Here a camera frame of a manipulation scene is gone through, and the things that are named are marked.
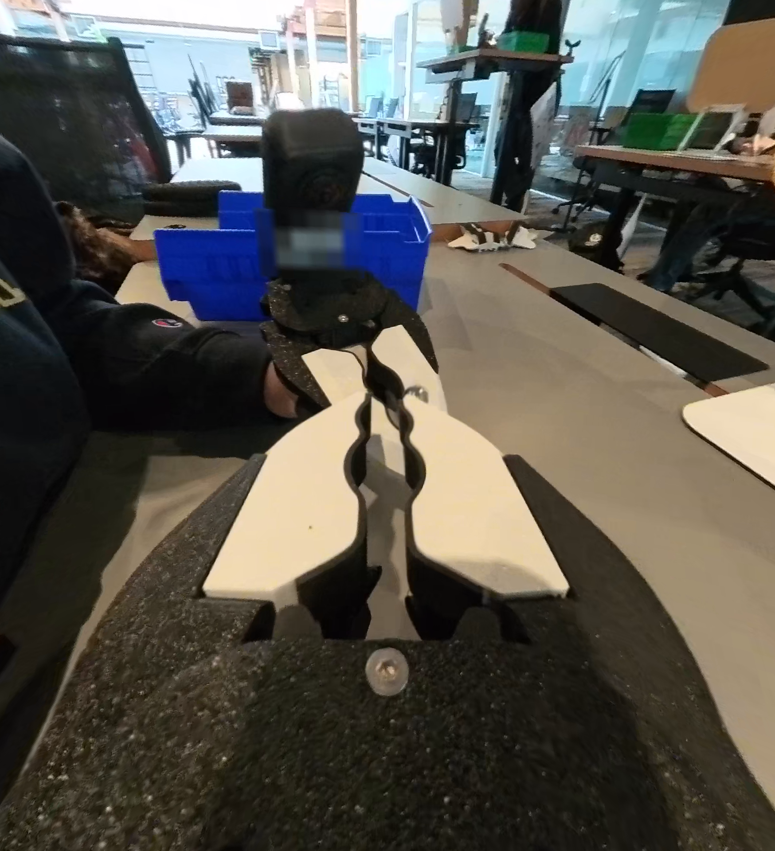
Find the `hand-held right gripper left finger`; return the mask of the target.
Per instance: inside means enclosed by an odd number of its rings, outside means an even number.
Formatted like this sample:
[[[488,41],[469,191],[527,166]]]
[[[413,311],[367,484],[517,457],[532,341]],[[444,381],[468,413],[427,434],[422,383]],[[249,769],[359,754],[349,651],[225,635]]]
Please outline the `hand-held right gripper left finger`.
[[[367,553],[372,396],[354,392],[267,453],[203,582],[215,600],[304,607],[323,635],[354,635],[380,569]]]

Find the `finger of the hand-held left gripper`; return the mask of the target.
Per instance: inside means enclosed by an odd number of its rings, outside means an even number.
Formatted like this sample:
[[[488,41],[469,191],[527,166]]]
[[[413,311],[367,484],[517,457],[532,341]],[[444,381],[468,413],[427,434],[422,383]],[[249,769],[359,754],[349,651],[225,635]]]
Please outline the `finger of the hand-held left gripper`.
[[[428,405],[448,413],[446,395],[438,374],[403,326],[384,328],[371,344],[371,390],[392,410],[403,402],[410,386],[428,389]]]
[[[370,404],[364,367],[351,351],[318,349],[301,358],[301,409],[306,418],[355,397]]]

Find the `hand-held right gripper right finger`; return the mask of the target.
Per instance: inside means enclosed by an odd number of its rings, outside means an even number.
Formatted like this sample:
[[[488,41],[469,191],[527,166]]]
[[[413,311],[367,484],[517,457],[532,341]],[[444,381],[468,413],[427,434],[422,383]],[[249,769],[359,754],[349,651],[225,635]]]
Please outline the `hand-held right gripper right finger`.
[[[401,406],[406,609],[419,635],[452,635],[470,609],[571,590],[509,459],[435,406]]]

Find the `person's left forearm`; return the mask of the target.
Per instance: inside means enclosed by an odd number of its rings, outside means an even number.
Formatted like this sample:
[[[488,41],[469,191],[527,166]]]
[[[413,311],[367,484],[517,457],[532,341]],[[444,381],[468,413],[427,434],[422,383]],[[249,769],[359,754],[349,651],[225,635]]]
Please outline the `person's left forearm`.
[[[202,431],[268,420],[271,365],[258,340],[194,327],[153,304],[120,304],[73,281],[41,312],[96,431]]]

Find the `person's left hand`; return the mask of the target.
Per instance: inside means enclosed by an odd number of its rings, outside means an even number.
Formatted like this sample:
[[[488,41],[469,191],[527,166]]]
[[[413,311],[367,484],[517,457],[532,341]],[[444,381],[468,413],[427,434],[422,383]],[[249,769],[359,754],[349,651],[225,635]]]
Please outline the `person's left hand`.
[[[263,400],[266,409],[279,418],[296,420],[299,416],[299,397],[283,380],[273,362],[266,367],[263,380]]]

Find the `blue plastic storage bin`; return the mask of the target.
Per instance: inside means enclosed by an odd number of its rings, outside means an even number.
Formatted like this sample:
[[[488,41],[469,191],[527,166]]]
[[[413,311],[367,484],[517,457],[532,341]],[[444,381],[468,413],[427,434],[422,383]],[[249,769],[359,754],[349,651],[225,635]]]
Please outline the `blue plastic storage bin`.
[[[366,271],[405,304],[420,303],[433,227],[414,197],[358,195],[349,213],[279,237],[274,212],[257,192],[223,191],[216,229],[158,229],[159,271],[171,301],[201,321],[257,322],[277,260],[327,261],[316,271]]]

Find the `white black crumpled fabric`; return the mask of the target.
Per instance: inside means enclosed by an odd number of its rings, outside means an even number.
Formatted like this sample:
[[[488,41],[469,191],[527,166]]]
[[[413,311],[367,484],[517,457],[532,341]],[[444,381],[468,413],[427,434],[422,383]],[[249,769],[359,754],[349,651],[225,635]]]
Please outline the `white black crumpled fabric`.
[[[520,220],[509,223],[509,227],[502,232],[468,223],[460,226],[460,235],[447,241],[447,246],[468,253],[533,250],[542,241],[542,236],[540,231]]]

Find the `group of background office desks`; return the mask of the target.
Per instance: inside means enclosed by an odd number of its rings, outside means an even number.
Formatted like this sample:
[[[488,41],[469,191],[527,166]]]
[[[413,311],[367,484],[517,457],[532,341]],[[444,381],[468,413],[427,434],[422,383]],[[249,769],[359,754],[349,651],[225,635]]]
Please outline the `group of background office desks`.
[[[386,89],[379,89],[364,93],[363,108],[344,114],[358,129],[367,156],[448,186],[453,172],[466,167],[467,134],[480,129],[476,97],[458,93],[452,107],[447,95],[435,117],[405,117],[404,96],[389,98]],[[270,105],[256,108],[254,115],[211,114],[204,135],[237,156],[257,156],[262,127],[271,116],[311,111],[293,93],[277,91]]]

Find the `dark brown fuzzy cloth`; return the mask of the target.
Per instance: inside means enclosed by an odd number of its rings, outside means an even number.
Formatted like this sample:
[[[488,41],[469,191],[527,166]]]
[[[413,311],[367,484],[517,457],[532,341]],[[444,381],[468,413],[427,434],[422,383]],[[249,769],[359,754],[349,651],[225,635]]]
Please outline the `dark brown fuzzy cloth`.
[[[119,230],[98,227],[74,205],[54,204],[69,240],[79,279],[116,295],[131,269],[153,259],[148,245],[131,240]]]

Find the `black rectangular desk mat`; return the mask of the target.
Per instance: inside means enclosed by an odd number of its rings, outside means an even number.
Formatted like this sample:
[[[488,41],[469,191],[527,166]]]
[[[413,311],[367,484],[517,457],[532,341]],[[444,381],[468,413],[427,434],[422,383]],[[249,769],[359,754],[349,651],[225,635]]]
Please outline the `black rectangular desk mat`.
[[[549,295],[596,325],[606,325],[703,384],[756,374],[768,364],[605,284],[557,287]]]

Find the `black standing desk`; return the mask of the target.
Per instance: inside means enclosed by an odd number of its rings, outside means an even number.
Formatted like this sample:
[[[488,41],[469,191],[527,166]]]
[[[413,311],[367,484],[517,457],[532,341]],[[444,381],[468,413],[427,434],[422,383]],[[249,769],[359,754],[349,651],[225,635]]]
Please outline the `black standing desk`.
[[[493,143],[496,148],[495,174],[489,195],[489,200],[495,205],[503,207],[502,205],[495,203],[493,197],[495,192],[495,180],[498,172],[497,155],[500,147],[501,135],[506,126],[509,109],[510,72],[515,70],[535,70],[544,63],[561,64],[558,84],[552,85],[549,91],[536,102],[531,110],[533,129],[535,132],[532,160],[536,173],[537,164],[542,157],[543,140],[547,133],[542,126],[542,120],[548,112],[556,112],[557,93],[559,91],[563,69],[565,66],[570,65],[573,60],[573,48],[569,48],[565,55],[557,56],[512,53],[498,48],[476,48],[473,50],[463,50],[453,55],[447,55],[417,64],[418,68],[426,71],[428,82],[443,82],[447,85],[446,95],[450,97],[449,104],[452,107],[456,105],[457,94],[462,92],[462,85],[465,82],[487,80],[490,76],[497,73],[503,73],[507,76],[508,91],[506,92],[504,101],[505,105],[503,107],[495,106],[492,108],[488,126],[488,140]]]

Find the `black mesh office chair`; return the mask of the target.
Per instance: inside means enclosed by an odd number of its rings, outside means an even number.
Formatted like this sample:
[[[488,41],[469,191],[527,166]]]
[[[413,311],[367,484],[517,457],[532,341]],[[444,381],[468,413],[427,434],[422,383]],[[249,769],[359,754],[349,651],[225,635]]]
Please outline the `black mesh office chair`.
[[[0,134],[50,195],[130,224],[143,190],[172,177],[169,150],[125,46],[0,34]]]

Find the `small green plastic bin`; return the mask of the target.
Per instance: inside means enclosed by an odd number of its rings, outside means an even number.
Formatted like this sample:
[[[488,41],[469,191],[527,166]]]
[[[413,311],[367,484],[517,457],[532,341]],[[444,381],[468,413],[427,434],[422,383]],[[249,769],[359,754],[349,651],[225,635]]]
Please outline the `small green plastic bin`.
[[[506,52],[544,55],[550,45],[547,33],[529,30],[504,31],[497,37],[497,48]]]

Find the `large green plastic bin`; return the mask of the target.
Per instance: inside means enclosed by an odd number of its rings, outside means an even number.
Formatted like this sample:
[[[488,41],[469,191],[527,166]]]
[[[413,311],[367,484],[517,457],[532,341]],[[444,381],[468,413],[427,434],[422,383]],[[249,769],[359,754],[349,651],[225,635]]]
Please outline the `large green plastic bin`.
[[[676,151],[698,118],[698,114],[635,112],[622,126],[620,145],[634,150]]]

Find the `tan divider panel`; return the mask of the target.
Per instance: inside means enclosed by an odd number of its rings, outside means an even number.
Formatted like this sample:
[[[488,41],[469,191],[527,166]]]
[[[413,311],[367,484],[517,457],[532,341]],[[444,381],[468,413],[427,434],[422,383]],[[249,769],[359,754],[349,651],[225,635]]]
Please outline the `tan divider panel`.
[[[698,113],[717,105],[775,106],[775,18],[720,27],[706,42],[685,98]]]

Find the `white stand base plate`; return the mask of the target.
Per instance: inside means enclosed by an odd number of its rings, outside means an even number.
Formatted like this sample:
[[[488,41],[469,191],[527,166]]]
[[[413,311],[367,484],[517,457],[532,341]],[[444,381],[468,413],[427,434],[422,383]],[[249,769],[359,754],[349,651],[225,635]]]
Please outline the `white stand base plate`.
[[[775,489],[775,386],[692,402],[687,427]]]

